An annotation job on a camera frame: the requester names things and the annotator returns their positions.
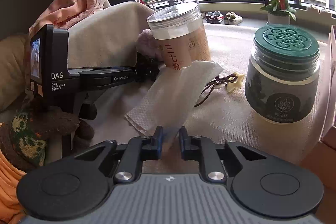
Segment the camouflage plush toy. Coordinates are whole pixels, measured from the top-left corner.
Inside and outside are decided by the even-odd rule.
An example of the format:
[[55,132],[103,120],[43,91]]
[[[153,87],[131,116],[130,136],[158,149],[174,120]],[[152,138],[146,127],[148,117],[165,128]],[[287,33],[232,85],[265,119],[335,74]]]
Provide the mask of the camouflage plush toy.
[[29,172],[44,165],[52,137],[71,134],[78,151],[89,147],[95,132],[87,122],[58,107],[45,111],[27,107],[1,125],[1,153],[15,168]]

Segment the clear lid powder jar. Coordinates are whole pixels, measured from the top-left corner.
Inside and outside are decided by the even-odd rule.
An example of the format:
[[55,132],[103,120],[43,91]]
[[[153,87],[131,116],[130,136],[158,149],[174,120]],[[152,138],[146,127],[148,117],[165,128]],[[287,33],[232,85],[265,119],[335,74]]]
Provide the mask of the clear lid powder jar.
[[211,61],[199,5],[181,3],[161,9],[147,18],[168,68],[180,70],[195,60]]

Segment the white paper towel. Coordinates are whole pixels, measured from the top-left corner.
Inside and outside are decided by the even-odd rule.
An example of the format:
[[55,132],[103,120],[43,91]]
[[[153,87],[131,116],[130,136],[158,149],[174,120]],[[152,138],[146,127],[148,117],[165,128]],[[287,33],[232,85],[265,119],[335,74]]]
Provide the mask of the white paper towel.
[[222,71],[223,67],[212,61],[193,61],[179,71],[166,68],[125,118],[142,134],[162,126],[165,137],[174,138],[205,85]]

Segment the potted pink orchid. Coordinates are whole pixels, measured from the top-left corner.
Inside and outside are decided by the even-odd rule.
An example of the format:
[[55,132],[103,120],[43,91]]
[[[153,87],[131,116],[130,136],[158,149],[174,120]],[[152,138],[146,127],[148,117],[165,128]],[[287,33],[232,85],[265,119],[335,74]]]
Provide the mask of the potted pink orchid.
[[268,24],[290,25],[290,20],[297,20],[296,10],[292,8],[288,0],[264,0],[264,6],[260,9],[267,12]]

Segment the beige sofa blanket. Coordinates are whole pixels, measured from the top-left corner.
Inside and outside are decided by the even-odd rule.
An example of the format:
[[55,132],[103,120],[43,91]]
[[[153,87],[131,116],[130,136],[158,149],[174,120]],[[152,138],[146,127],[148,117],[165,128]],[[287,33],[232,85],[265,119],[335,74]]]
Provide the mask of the beige sofa blanket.
[[[154,10],[139,2],[124,2],[91,15],[72,26],[68,48],[70,68],[134,65],[136,41],[147,29]],[[27,34],[1,40],[1,110],[9,107],[26,87]]]

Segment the pair of sneakers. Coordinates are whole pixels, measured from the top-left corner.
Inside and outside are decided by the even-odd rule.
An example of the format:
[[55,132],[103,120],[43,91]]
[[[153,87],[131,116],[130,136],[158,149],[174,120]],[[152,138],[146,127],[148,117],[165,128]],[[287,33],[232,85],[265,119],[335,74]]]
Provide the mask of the pair of sneakers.
[[243,17],[237,15],[234,12],[227,12],[223,15],[220,11],[208,12],[206,13],[205,19],[207,23],[211,24],[224,24],[236,26],[243,22]]

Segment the brown cord star ornament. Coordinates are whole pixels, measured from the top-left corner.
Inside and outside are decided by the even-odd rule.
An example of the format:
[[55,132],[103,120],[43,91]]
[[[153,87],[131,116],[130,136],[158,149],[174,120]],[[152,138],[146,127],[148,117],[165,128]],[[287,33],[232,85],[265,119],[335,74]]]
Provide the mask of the brown cord star ornament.
[[212,81],[205,85],[204,89],[201,91],[199,100],[194,105],[194,107],[198,107],[203,104],[215,89],[226,88],[227,93],[240,90],[242,88],[244,79],[245,74],[239,74],[237,72],[231,73],[230,75],[224,77],[217,75]]

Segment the green lid glass jar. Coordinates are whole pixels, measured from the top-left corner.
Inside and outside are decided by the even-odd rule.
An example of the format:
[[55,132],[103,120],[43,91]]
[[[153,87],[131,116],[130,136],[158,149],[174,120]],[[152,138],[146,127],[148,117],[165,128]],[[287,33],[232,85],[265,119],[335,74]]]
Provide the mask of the green lid glass jar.
[[300,121],[313,108],[319,68],[319,44],[310,33],[286,24],[261,27],[253,37],[246,99],[270,121]]

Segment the pink hanging garment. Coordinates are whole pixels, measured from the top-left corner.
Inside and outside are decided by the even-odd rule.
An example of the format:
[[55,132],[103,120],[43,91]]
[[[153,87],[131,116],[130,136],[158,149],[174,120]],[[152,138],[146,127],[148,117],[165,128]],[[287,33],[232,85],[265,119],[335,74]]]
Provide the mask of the pink hanging garment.
[[76,23],[104,9],[107,0],[53,0],[29,29],[32,38],[46,24],[69,29]]

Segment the pink cardboard box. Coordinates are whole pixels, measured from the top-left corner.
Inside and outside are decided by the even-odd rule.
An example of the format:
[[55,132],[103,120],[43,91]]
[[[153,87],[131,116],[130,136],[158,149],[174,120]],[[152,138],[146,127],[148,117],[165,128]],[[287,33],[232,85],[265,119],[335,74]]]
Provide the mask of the pink cardboard box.
[[318,142],[301,162],[323,184],[335,190],[335,25],[331,26],[327,54],[323,62],[321,106],[322,129]]

